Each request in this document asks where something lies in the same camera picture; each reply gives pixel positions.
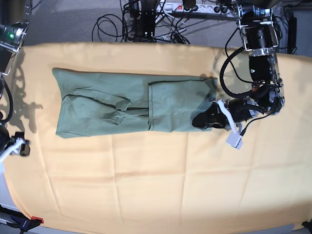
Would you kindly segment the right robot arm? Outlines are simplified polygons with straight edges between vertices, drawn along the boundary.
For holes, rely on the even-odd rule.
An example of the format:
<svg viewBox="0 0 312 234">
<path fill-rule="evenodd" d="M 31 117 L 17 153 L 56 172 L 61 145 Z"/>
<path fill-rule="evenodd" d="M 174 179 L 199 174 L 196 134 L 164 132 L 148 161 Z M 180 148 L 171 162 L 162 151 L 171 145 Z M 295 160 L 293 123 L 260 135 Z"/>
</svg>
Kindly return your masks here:
<svg viewBox="0 0 312 234">
<path fill-rule="evenodd" d="M 5 76 L 8 76 L 18 53 L 23 46 L 32 13 L 31 0 L 2 0 L 0 2 L 0 95 L 8 95 L 9 112 L 6 117 L 0 115 L 0 161 L 9 155 L 28 156 L 30 142 L 24 138 L 24 132 L 15 132 L 10 136 L 7 123 L 14 113 L 14 101 Z"/>
</svg>

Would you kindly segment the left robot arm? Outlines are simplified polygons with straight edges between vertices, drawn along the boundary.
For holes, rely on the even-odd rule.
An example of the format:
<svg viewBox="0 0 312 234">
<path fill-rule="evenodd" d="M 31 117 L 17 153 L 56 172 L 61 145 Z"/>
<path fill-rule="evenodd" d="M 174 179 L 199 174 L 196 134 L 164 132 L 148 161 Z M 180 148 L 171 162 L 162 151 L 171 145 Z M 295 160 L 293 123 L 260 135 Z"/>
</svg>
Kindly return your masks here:
<svg viewBox="0 0 312 234">
<path fill-rule="evenodd" d="M 279 113 L 284 107 L 283 83 L 278 71 L 276 48 L 278 37 L 274 28 L 273 8 L 277 0 L 217 0 L 216 12 L 231 11 L 238 17 L 237 31 L 242 39 L 242 47 L 227 54 L 219 81 L 223 91 L 231 97 L 229 101 L 214 101 L 205 112 L 192 120 L 195 128 L 230 129 L 230 124 L 247 122 L 251 124 Z M 232 60 L 241 52 L 249 53 L 251 89 L 234 93 L 225 84 L 224 73 Z"/>
</svg>

